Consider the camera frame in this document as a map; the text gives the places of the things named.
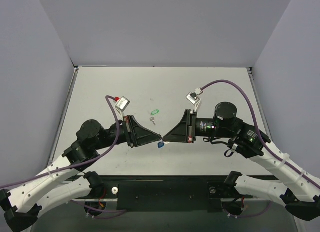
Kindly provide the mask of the blue key tag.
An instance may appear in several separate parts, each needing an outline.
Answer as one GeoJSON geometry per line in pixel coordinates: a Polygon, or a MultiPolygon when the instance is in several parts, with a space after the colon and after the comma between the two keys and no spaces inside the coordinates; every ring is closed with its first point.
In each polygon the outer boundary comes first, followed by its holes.
{"type": "Polygon", "coordinates": [[[165,145],[165,143],[164,143],[163,141],[161,141],[161,142],[159,142],[159,143],[157,144],[157,147],[158,147],[158,148],[163,148],[164,145],[165,145]]]}

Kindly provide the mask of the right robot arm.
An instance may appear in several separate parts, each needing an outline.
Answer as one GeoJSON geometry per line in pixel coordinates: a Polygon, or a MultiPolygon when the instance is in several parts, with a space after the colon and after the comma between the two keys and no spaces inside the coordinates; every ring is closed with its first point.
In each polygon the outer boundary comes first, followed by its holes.
{"type": "Polygon", "coordinates": [[[255,179],[232,171],[223,184],[228,196],[251,195],[275,202],[285,207],[293,216],[311,221],[320,215],[320,180],[295,163],[289,154],[281,152],[263,132],[237,118],[237,108],[231,102],[220,102],[213,118],[199,118],[195,111],[186,109],[184,115],[164,137],[165,142],[194,143],[197,137],[216,144],[225,138],[229,150],[242,155],[267,171],[277,182],[255,179]]]}

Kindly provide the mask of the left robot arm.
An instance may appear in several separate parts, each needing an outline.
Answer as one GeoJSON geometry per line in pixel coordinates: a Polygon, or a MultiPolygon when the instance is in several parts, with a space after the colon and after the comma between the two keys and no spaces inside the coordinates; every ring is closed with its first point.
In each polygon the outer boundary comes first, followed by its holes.
{"type": "Polygon", "coordinates": [[[108,129],[94,119],[88,120],[76,136],[76,141],[34,178],[19,183],[16,188],[1,189],[0,206],[12,231],[24,231],[44,213],[72,199],[101,196],[104,184],[96,172],[87,172],[74,182],[63,184],[100,159],[98,150],[111,151],[122,143],[131,148],[140,147],[162,139],[141,126],[133,115],[125,116],[108,129]]]}

